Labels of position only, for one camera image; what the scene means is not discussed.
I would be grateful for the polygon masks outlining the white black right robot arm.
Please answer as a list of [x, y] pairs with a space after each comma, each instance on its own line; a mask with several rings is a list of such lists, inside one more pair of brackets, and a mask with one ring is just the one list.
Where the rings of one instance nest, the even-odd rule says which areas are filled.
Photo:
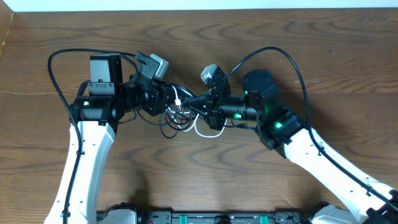
[[384, 184], [336, 152], [307, 121], [284, 107], [272, 75], [252, 70], [243, 78], [243, 95], [232, 95], [228, 80], [216, 65], [201, 74], [208, 92], [184, 102], [211, 129], [221, 130], [227, 120], [253, 121], [255, 133], [269, 150], [277, 151], [305, 169], [346, 206], [340, 210], [319, 203], [302, 215], [301, 223], [397, 223], [397, 190]]

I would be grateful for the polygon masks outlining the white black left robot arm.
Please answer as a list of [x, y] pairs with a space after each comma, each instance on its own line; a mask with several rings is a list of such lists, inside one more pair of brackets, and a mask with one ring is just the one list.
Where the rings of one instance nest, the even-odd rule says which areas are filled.
[[161, 81], [169, 63], [155, 54], [90, 50], [90, 79], [72, 104], [70, 143], [61, 183], [46, 223], [96, 223], [108, 152], [129, 112], [162, 114], [175, 99]]

